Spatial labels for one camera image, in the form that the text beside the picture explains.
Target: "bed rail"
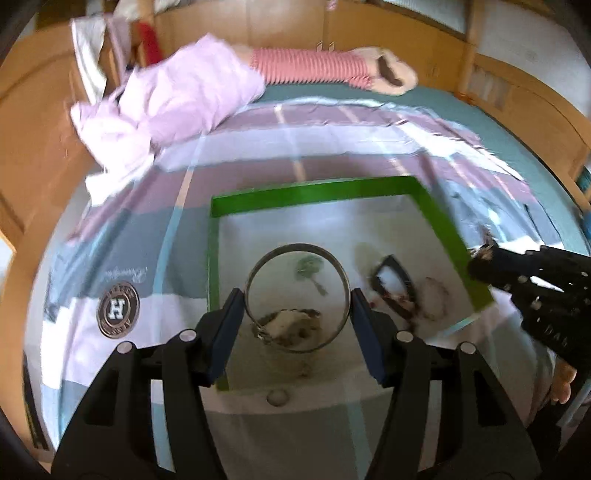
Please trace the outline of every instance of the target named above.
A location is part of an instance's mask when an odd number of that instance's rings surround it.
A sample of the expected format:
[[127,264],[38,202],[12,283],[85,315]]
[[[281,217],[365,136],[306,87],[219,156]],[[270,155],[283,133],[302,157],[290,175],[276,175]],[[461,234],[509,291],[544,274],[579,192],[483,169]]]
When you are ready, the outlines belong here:
[[69,115],[85,98],[67,24],[20,40],[0,66],[0,231],[15,248],[0,291],[0,405],[30,449],[22,394],[27,310],[56,223],[93,165]]
[[591,209],[591,188],[582,192],[576,184],[589,159],[589,119],[535,77],[480,54],[474,58],[468,98],[537,155],[582,210]]

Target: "small green object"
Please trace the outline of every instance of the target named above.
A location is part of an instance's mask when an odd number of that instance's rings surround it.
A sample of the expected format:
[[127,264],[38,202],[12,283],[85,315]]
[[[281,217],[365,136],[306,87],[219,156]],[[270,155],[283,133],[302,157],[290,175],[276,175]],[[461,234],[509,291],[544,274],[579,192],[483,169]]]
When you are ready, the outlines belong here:
[[[294,185],[244,190],[212,197],[209,213],[208,295],[209,310],[222,307],[219,298],[219,220],[245,212],[256,212],[313,203],[338,202],[382,196],[409,195],[444,246],[455,270],[462,279],[474,310],[479,312],[492,303],[488,286],[468,275],[470,255],[455,225],[442,212],[428,191],[412,176],[369,179],[338,179],[302,182]],[[458,322],[446,333],[468,325],[476,316]],[[216,383],[218,390],[230,390],[226,376]]]
[[314,275],[320,272],[323,268],[324,260],[321,257],[317,255],[306,255],[298,260],[295,268],[295,278],[296,280],[310,280],[316,287],[316,290],[318,290],[318,293],[323,297],[326,297],[328,292],[314,278]]

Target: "badge logo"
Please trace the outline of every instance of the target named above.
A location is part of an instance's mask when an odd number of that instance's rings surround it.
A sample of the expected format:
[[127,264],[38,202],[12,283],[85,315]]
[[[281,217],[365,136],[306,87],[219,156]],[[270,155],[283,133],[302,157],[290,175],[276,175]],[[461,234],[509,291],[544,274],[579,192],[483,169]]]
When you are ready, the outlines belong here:
[[96,320],[103,335],[121,338],[135,326],[138,315],[138,292],[130,283],[120,282],[103,296],[96,312]]

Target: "h logo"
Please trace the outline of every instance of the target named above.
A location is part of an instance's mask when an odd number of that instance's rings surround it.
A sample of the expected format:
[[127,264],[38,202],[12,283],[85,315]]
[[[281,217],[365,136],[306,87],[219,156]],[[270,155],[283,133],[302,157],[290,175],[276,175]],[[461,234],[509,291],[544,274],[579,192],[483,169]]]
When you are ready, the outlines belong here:
[[125,299],[111,299],[111,310],[107,317],[109,320],[123,320]]

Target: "screw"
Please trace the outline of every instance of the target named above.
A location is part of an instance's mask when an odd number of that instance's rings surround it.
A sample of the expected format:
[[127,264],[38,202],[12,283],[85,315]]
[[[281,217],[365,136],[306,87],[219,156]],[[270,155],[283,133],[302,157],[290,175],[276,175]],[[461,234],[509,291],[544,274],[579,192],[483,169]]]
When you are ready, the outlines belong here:
[[407,332],[406,330],[403,330],[402,332],[398,332],[396,334],[396,338],[401,342],[410,343],[413,341],[414,335],[410,332]]
[[121,342],[117,345],[117,351],[122,355],[125,355],[126,353],[129,353],[133,347],[134,344],[131,342]]
[[178,334],[178,337],[183,342],[191,342],[197,338],[197,332],[195,330],[183,330],[181,333]]
[[461,344],[460,350],[468,355],[473,355],[474,353],[476,353],[476,347],[473,343],[470,342],[464,342],[463,344]]

